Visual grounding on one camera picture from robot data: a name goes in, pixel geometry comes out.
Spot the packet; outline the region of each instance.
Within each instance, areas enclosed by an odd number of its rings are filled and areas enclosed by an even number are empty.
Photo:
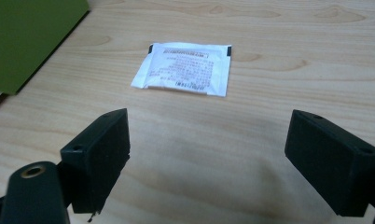
[[[226,96],[231,45],[155,43],[132,86]]]

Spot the wood grain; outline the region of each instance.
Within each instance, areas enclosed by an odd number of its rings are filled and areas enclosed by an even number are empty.
[[[375,0],[90,0],[28,85],[0,104],[8,177],[127,107],[132,158],[95,223],[371,223],[337,217],[285,157],[293,109],[375,146]],[[130,87],[154,42],[233,46],[226,98]],[[89,215],[74,215],[86,223]]]

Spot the wooden table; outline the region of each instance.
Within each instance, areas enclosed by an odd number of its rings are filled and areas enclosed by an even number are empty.
[[[375,1],[91,0],[91,13],[0,102],[8,177],[128,108],[131,159],[94,223],[371,223],[337,217],[285,157],[293,109],[375,146]],[[226,98],[130,87],[154,42],[231,44]],[[90,215],[74,215],[74,224]]]

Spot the green box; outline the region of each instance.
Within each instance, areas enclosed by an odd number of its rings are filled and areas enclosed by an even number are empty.
[[[88,11],[86,0],[0,0],[0,92],[16,94]]]

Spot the black sealed edge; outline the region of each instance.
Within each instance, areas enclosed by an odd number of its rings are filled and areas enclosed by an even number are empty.
[[[231,46],[228,46],[228,55],[227,55],[228,57],[230,57],[231,56]]]

